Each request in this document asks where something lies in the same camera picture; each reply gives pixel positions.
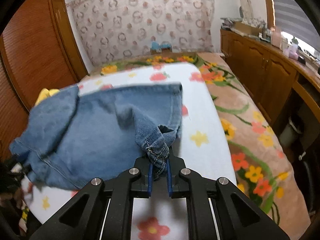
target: black metal bracket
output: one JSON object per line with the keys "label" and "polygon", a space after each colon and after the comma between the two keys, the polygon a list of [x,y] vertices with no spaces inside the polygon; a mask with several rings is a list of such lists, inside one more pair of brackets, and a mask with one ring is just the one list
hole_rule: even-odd
{"label": "black metal bracket", "polygon": [[[189,240],[289,240],[254,202],[227,178],[203,178],[172,152],[167,160],[168,193],[186,198]],[[93,179],[44,223],[31,240],[128,240],[134,198],[149,198],[152,164],[147,157],[117,178]]]}

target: red flower print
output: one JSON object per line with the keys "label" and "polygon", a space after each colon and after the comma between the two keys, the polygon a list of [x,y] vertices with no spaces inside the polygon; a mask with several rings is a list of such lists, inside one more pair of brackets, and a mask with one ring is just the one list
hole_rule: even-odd
{"label": "red flower print", "polygon": [[258,134],[263,134],[264,131],[266,130],[266,128],[262,126],[261,122],[252,122],[251,124],[252,124],[252,131]]}
{"label": "red flower print", "polygon": [[203,78],[201,76],[201,73],[199,72],[193,72],[191,73],[191,77],[189,78],[190,81],[198,81],[198,82],[203,82]]}
{"label": "red flower print", "polygon": [[107,84],[107,85],[103,85],[102,87],[100,87],[100,90],[107,90],[107,89],[110,89],[110,88],[113,88],[113,85]]}
{"label": "red flower print", "polygon": [[279,157],[280,159],[284,158],[284,153],[283,153],[283,151],[280,151],[280,150],[276,150],[276,151],[277,151],[278,157]]}
{"label": "red flower print", "polygon": [[78,190],[73,190],[73,191],[71,191],[71,197],[73,197],[75,194],[77,194],[78,193]]}
{"label": "red flower print", "polygon": [[158,63],[158,64],[154,64],[152,63],[152,67],[154,70],[160,70],[164,67],[164,64]]}
{"label": "red flower print", "polygon": [[32,188],[33,188],[33,183],[29,182],[28,183],[28,188],[27,188],[27,193],[31,193],[32,192]]}
{"label": "red flower print", "polygon": [[204,81],[211,81],[214,80],[215,78],[217,78],[218,76],[220,76],[218,74],[218,72],[209,72],[206,74],[202,74],[202,78],[204,79]]}
{"label": "red flower print", "polygon": [[189,115],[189,113],[188,113],[188,109],[186,108],[186,106],[185,105],[182,105],[182,109],[181,109],[182,111],[182,116],[187,116],[187,115]]}
{"label": "red flower print", "polygon": [[161,81],[161,80],[165,80],[168,77],[170,77],[166,72],[163,73],[156,73],[156,74],[152,74],[150,77],[151,81]]}
{"label": "red flower print", "polygon": [[161,240],[161,236],[165,236],[170,232],[170,228],[159,225],[155,217],[140,222],[138,229],[140,230],[138,238],[141,240]]}
{"label": "red flower print", "polygon": [[266,192],[271,192],[272,187],[269,185],[269,180],[259,179],[256,188],[253,190],[254,194],[263,197]]}
{"label": "red flower print", "polygon": [[249,167],[249,163],[245,160],[244,153],[231,154],[231,160],[235,171],[239,171],[240,168],[247,169]]}
{"label": "red flower print", "polygon": [[183,57],[177,57],[177,61],[180,61],[180,62],[187,62],[186,59],[184,59]]}

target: flowered bedspread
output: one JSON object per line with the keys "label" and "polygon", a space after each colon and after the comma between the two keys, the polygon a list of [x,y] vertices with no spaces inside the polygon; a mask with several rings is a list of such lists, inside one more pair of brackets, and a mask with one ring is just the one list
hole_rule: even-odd
{"label": "flowered bedspread", "polygon": [[[218,54],[170,54],[169,57],[158,55],[131,62],[115,62],[104,66],[101,74],[150,64],[161,68],[162,63],[177,61],[194,63],[201,72],[193,73],[190,80],[207,85],[228,140],[239,189],[291,239],[299,239],[309,226],[310,219],[302,193],[294,180],[292,166],[272,128]],[[165,75],[161,73],[154,78],[160,80]],[[160,227],[156,221],[150,223],[155,224],[154,228]]]}

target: bed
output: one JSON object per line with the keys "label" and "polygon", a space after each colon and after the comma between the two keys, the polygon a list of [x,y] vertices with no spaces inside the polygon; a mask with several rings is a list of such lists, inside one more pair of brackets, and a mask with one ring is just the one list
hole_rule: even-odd
{"label": "bed", "polygon": [[[108,76],[119,71],[126,71],[128,77],[134,77],[139,71],[136,68],[149,65],[157,71],[157,76],[154,78],[161,79],[168,76],[163,70],[168,66],[166,63],[173,62],[189,62],[198,68],[199,71],[197,69],[197,71],[191,71],[188,79],[193,83],[205,84],[210,93],[211,98],[209,97],[208,100],[213,101],[222,124],[238,188],[267,213],[291,239],[298,239],[310,225],[310,219],[303,195],[294,180],[292,166],[282,152],[271,127],[218,54],[169,53],[116,61],[103,66],[86,79],[94,80],[97,84],[99,75]],[[87,80],[83,80],[79,88],[83,88],[84,82]],[[202,113],[203,117],[207,116],[208,119],[216,114],[210,105],[203,106]],[[208,136],[215,138],[218,135],[212,129],[212,134]],[[32,187],[33,192],[41,196],[42,203],[39,206],[48,207],[48,196],[45,195],[45,191],[25,180],[23,189],[26,192],[27,204],[35,206],[34,198],[30,196]],[[165,185],[158,185],[159,189],[162,187],[166,191]],[[56,197],[58,203],[56,208],[59,208],[59,205],[62,206],[75,193],[55,191],[54,194],[58,195],[52,194],[51,197]],[[181,205],[177,203],[175,211],[179,215],[184,214],[180,209]],[[162,218],[135,216],[132,220],[132,239],[150,239],[153,236],[150,228],[156,234],[154,237],[157,237],[152,239],[184,239],[186,218],[179,218],[179,215],[175,219],[177,225],[181,223],[184,226],[177,226],[176,230],[172,230],[172,224],[170,228],[168,227],[167,223],[172,218],[169,218],[166,223],[165,214],[161,215]]]}

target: wooden wardrobe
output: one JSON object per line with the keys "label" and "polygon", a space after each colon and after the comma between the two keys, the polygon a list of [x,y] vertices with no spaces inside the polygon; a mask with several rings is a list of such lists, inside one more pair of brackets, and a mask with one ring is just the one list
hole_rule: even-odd
{"label": "wooden wardrobe", "polygon": [[42,88],[79,82],[87,70],[64,0],[26,0],[0,37],[0,161],[26,128]]}

